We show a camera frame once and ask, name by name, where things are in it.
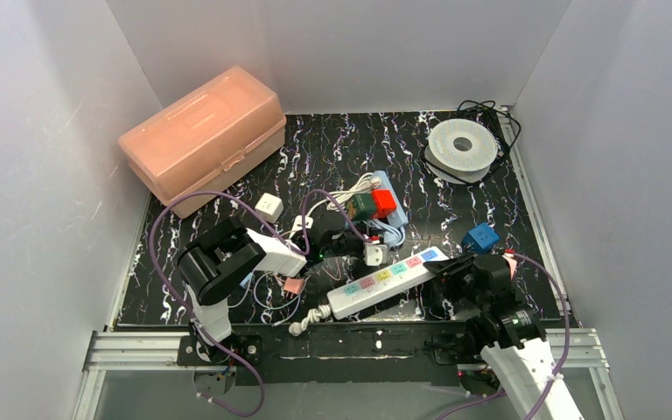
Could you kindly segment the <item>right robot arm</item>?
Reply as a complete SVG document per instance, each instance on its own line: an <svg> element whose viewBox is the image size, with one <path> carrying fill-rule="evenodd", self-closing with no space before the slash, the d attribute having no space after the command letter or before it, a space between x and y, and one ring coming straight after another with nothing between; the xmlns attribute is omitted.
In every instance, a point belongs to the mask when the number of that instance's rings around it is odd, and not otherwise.
<svg viewBox="0 0 672 420"><path fill-rule="evenodd" d="M560 288L542 264L513 250L424 263L445 297L467 300L479 310L461 334L431 348L460 361L479 358L499 383L486 399L506 396L523 419L580 419L583 415L562 374L570 353L571 322L563 321L563 350L555 358L543 324L512 284L514 262L535 266L555 290Z"/></svg>

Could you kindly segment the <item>large white power strip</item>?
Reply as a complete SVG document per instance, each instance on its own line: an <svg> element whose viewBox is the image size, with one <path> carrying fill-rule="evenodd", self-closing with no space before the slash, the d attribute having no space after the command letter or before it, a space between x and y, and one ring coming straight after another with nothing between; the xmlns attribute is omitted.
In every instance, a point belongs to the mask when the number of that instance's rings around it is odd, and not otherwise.
<svg viewBox="0 0 672 420"><path fill-rule="evenodd" d="M424 264L448 259L439 248L430 247L331 290L326 294L331 314L344 319L423 284L434 277Z"/></svg>

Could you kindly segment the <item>white cube adapter orange logo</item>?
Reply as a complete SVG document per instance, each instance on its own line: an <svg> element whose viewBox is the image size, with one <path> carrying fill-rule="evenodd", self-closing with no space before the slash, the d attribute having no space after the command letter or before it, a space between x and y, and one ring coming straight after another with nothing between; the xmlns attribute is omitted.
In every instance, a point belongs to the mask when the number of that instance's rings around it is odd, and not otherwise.
<svg viewBox="0 0 672 420"><path fill-rule="evenodd" d="M276 223L284 210L283 201L265 192L255 204L255 211L268 223Z"/></svg>

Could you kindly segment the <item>small white USB power strip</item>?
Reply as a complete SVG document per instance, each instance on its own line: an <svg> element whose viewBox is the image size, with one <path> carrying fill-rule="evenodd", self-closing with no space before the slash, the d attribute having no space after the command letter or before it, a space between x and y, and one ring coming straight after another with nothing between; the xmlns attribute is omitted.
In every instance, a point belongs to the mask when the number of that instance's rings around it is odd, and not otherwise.
<svg viewBox="0 0 672 420"><path fill-rule="evenodd" d="M313 224L313 218L311 216L298 215L295 217L293 221L291 230L297 231L302 229L310 229L312 227L312 224Z"/></svg>

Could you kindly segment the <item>blue cube adapter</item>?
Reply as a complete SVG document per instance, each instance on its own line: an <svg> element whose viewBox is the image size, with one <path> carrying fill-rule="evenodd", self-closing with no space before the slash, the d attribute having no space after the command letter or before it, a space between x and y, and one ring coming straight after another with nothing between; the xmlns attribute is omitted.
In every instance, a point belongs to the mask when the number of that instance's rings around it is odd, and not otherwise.
<svg viewBox="0 0 672 420"><path fill-rule="evenodd" d="M500 237L486 222L470 229L464 236L461 245L477 254L489 253L499 242Z"/></svg>

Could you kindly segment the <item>light blue charger plug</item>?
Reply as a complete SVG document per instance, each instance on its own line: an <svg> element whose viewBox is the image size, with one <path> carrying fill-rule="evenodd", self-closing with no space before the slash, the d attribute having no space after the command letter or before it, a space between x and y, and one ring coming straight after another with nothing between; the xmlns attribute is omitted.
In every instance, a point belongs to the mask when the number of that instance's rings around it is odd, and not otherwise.
<svg viewBox="0 0 672 420"><path fill-rule="evenodd" d="M246 289L249 286L249 283L253 279L253 274L249 273L247 276L245 276L239 283L240 287L243 289Z"/></svg>

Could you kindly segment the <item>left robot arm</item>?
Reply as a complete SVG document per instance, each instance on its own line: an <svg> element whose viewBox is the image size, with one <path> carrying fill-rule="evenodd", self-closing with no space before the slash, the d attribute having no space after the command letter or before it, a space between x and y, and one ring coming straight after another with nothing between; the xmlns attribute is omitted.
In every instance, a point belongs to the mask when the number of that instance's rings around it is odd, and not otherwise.
<svg viewBox="0 0 672 420"><path fill-rule="evenodd" d="M232 334L228 297L248 275L259 271L302 278L326 258L361 257L365 236L349 227L326 229L311 224L279 240L227 218L181 251L177 266L192 298L196 337L211 346Z"/></svg>

